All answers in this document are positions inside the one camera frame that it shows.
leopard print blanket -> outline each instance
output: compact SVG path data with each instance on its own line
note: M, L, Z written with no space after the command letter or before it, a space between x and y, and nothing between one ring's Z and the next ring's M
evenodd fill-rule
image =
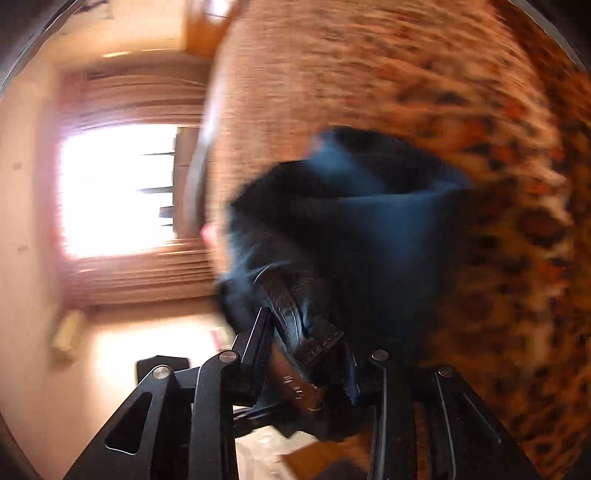
M208 220L327 125L462 168L470 248L426 339L546 479L590 420L591 82L506 0L252 0L216 59ZM213 252L219 271L226 249Z

metal screw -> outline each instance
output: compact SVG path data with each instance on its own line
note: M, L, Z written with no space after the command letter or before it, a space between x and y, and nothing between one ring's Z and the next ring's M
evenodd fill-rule
M233 362L236 359L237 355L236 352L232 352L231 350L226 350L225 352L220 353L220 356L218 357L220 359L220 362L224 362L225 364L228 364L230 362Z
M449 365L440 366L438 372L443 378L451 378L456 374L453 367L450 367Z
M388 359L389 355L386 350L374 350L371 353L371 358L376 360L377 362L385 362Z
M170 375L170 369L165 367L164 365L161 367L154 368L154 372L152 373L154 378L158 378L158 380L162 380Z

curtain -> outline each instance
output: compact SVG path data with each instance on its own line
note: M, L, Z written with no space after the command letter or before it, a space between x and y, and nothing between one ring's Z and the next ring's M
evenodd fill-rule
M91 129L129 124L197 127L208 75L208 61L178 52L125 55L68 72L63 77L60 101L61 140ZM59 193L56 197L57 232L62 232ZM68 256L65 242L62 232L60 258L69 306L142 303L213 293L212 268L198 238L180 238L128 255L87 258Z

window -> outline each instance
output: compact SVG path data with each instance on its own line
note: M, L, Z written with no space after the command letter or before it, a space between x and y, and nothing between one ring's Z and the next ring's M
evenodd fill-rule
M59 192L68 255L132 254L175 238L176 135L175 125L129 125L64 143Z

black garment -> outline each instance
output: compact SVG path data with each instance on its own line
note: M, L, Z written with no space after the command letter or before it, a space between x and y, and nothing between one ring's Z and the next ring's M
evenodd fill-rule
M347 384L350 352L413 361L447 286L469 182L376 132L339 127L316 143L308 160L277 165L230 205L222 304L237 331L269 306L294 366L317 384Z

